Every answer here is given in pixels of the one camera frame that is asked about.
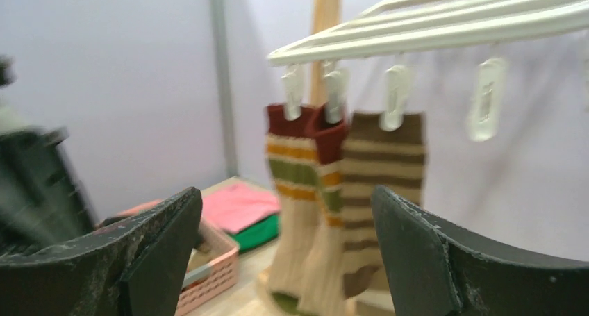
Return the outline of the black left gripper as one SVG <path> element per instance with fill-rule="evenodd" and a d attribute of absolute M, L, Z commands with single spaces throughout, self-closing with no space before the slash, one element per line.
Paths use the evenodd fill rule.
<path fill-rule="evenodd" d="M 35 253 L 94 230 L 93 210 L 62 148 L 68 136 L 1 102 L 1 256 Z"/>

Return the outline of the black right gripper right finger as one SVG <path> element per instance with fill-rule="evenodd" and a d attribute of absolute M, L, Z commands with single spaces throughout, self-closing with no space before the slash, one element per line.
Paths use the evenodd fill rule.
<path fill-rule="evenodd" d="M 379 185 L 372 214 L 395 312 L 588 314 L 588 264 L 492 240 Z"/>

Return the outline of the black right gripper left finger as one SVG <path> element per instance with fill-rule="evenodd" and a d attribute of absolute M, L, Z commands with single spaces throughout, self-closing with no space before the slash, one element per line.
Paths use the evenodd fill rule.
<path fill-rule="evenodd" d="M 1 258 L 2 315 L 174 315 L 197 239 L 190 187 L 132 217 Z"/>

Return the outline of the brown beige striped sock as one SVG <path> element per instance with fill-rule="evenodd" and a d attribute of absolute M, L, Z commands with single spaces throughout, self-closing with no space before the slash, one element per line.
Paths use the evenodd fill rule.
<path fill-rule="evenodd" d="M 401 126 L 384 131 L 376 113 L 354 113 L 342 144 L 340 172 L 343 292 L 355 297 L 367 289 L 387 290 L 376 237 L 371 196 L 378 185 L 418 205 L 427 149 L 421 113 L 404 115 Z"/>

